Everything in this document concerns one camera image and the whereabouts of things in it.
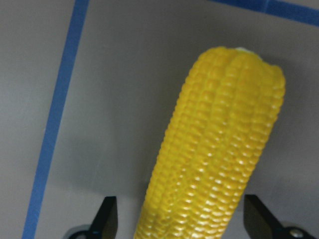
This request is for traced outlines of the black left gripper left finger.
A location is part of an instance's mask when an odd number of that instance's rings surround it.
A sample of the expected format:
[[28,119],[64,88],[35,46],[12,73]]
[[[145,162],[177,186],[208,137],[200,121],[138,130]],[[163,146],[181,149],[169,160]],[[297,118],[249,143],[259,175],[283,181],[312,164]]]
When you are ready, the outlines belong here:
[[105,197],[88,232],[89,239],[115,239],[117,233],[117,198]]

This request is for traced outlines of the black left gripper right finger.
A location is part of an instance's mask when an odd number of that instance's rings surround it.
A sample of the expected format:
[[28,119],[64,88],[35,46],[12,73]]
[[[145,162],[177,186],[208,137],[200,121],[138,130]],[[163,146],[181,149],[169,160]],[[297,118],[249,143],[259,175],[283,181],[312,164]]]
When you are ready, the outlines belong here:
[[284,227],[256,195],[244,196],[244,228],[251,239],[308,239],[298,227]]

